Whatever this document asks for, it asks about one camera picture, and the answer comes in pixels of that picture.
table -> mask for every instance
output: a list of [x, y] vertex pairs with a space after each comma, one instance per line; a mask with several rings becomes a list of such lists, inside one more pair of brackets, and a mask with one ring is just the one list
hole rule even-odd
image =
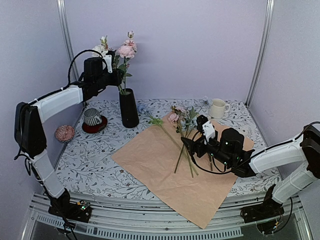
[[[137, 102], [146, 105], [154, 117], [162, 118], [171, 111], [172, 105], [183, 106], [188, 101], [191, 101], [201, 114], [207, 115], [208, 107], [202, 100], [149, 99]], [[246, 106], [240, 101], [227, 102], [230, 104], [230, 111], [216, 121], [233, 127], [252, 139], [256, 151], [263, 149], [265, 143]], [[68, 143], [57, 164], [56, 174], [63, 186], [77, 194], [159, 200], [145, 185], [111, 158], [113, 153], [150, 126], [149, 118], [140, 115], [140, 124], [130, 129], [122, 126], [118, 101], [89, 101], [86, 108], [98, 109], [108, 119], [108, 124], [103, 131], [88, 134], [82, 130], [83, 117], [80, 118], [75, 127], [75, 137]], [[254, 177], [239, 177], [227, 197], [262, 193], [278, 181], [280, 175], [277, 168], [269, 169]]]

mug handle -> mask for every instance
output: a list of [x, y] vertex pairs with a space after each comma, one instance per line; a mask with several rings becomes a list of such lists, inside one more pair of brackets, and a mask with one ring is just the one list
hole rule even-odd
[[225, 103], [225, 108], [226, 108], [226, 110], [224, 111], [224, 113], [229, 112], [230, 109], [231, 109], [230, 104], [229, 103]]

tabletop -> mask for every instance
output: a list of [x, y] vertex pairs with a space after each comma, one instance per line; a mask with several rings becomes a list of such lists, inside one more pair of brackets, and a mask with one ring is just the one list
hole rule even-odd
[[[171, 106], [183, 106], [191, 102], [200, 114], [208, 116], [208, 106], [200, 99], [148, 99], [137, 100], [146, 105], [154, 117], [162, 118], [171, 111]], [[227, 101], [230, 111], [219, 124], [235, 128], [254, 141], [253, 148], [265, 148], [261, 134], [241, 101]], [[99, 133], [89, 134], [82, 130], [83, 116], [75, 127], [75, 137], [66, 146], [56, 168], [56, 174], [70, 192], [100, 197], [159, 200], [148, 188], [121, 166], [111, 156], [144, 129], [150, 126], [149, 117], [139, 115], [139, 125], [125, 128], [121, 122], [119, 101], [89, 101], [88, 108], [99, 110], [108, 120], [107, 127]], [[238, 177], [227, 197], [243, 196], [267, 191], [280, 181], [277, 168], [266, 170], [254, 177]]]

white wall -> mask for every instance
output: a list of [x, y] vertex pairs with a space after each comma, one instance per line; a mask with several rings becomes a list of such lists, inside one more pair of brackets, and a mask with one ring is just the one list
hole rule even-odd
[[[269, 145], [320, 120], [320, 1], [275, 1], [251, 112]], [[280, 168], [287, 176], [297, 165]], [[300, 194], [314, 239], [320, 239], [320, 181]]]
[[[118, 48], [134, 30], [138, 53], [128, 85], [138, 99], [213, 98], [244, 101], [261, 42], [265, 0], [68, 0], [74, 53], [108, 35]], [[79, 58], [82, 72], [84, 55]], [[118, 99], [108, 88], [99, 99]]]
[[[41, 187], [28, 176], [14, 140], [16, 105], [30, 102], [67, 83], [69, 61], [56, 0], [4, 0], [0, 7], [0, 239], [21, 239], [34, 192]], [[81, 106], [45, 123], [48, 154], [54, 162], [62, 144], [54, 131], [73, 125]]]

pink peony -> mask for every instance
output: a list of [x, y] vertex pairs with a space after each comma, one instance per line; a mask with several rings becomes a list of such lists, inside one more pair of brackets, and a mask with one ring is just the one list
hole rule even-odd
[[178, 110], [178, 111], [181, 111], [184, 114], [187, 113], [187, 110], [183, 106], [177, 106], [175, 109]]
[[179, 116], [176, 113], [172, 113], [169, 117], [168, 117], [168, 121], [172, 124], [174, 124], [175, 122], [177, 122], [179, 119]]
[[133, 40], [125, 40], [125, 42], [123, 43], [124, 45], [126, 45], [126, 46], [130, 46], [130, 47], [132, 47], [132, 49], [133, 49], [133, 51], [135, 51], [135, 52], [137, 52], [137, 44], [133, 41]]
[[133, 59], [135, 57], [135, 51], [128, 45], [122, 45], [119, 47], [118, 53], [121, 58]]

